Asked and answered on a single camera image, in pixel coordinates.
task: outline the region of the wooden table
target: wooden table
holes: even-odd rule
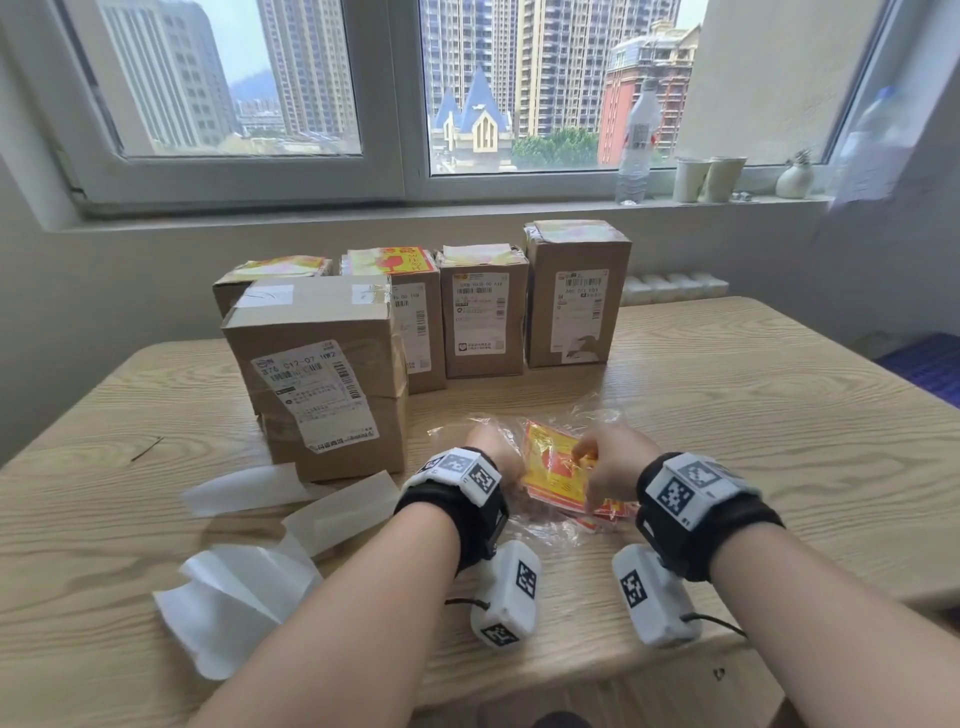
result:
[[[742,471],[801,538],[880,589],[921,608],[960,602],[960,413],[745,299],[624,309],[607,367],[412,397],[409,465],[432,454],[430,427],[475,411],[535,416],[595,391],[666,447]],[[212,544],[279,538],[292,508],[191,519],[178,493],[267,461],[227,345],[198,341],[139,352],[4,468],[0,724],[183,723],[214,686],[151,592],[182,583],[180,563]],[[420,705],[665,659],[639,644],[617,594],[610,560],[622,543],[535,545],[540,627],[518,653],[489,651],[466,608],[448,608]],[[461,579],[456,590],[471,593]],[[699,611],[728,615],[710,586],[690,591]],[[705,631],[709,648],[732,640]]]

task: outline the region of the blue pointed roof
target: blue pointed roof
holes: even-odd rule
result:
[[[456,100],[453,98],[453,91],[449,88],[444,91],[444,99],[440,102],[440,108],[437,111],[437,115],[433,117],[433,128],[442,129],[446,123],[446,119],[450,114],[453,114],[453,126],[454,128],[460,126],[460,108],[457,106]]]
[[[460,117],[459,129],[461,132],[470,132],[480,114],[486,111],[496,128],[501,132],[506,132],[508,128],[507,120],[500,113],[500,108],[493,99],[490,91],[490,85],[487,83],[487,74],[483,71],[483,66],[478,65],[473,71],[473,82],[470,84],[470,91],[467,94],[467,102],[464,104],[464,113]]]

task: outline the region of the black cable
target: black cable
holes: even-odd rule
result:
[[[490,609],[490,603],[488,601],[481,601],[480,599],[469,599],[465,596],[457,596],[453,599],[448,599],[444,604],[472,604],[473,606],[480,607],[480,609],[486,611]]]
[[[694,621],[695,619],[699,619],[700,621],[711,621],[714,624],[719,624],[721,627],[727,627],[727,629],[729,629],[731,632],[736,632],[736,634],[738,634],[744,640],[749,639],[747,637],[747,633],[744,632],[742,629],[740,629],[739,627],[733,624],[730,624],[728,621],[723,621],[718,617],[713,617],[711,615],[702,615],[699,612],[690,612],[690,614],[682,615],[680,617],[680,621]]]

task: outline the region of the red brick building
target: red brick building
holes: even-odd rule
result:
[[[673,154],[699,42],[699,25],[692,30],[676,30],[662,21],[654,24],[651,35],[631,38],[613,47],[600,111],[597,161],[601,166],[615,167],[620,163],[627,117],[648,77],[660,80],[657,98],[663,107],[663,123],[657,150],[665,158]]]

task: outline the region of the glass pane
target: glass pane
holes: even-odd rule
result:
[[[125,157],[361,154],[340,0],[65,0]]]
[[[432,173],[615,168],[647,78],[654,166],[822,154],[884,2],[420,0]]]

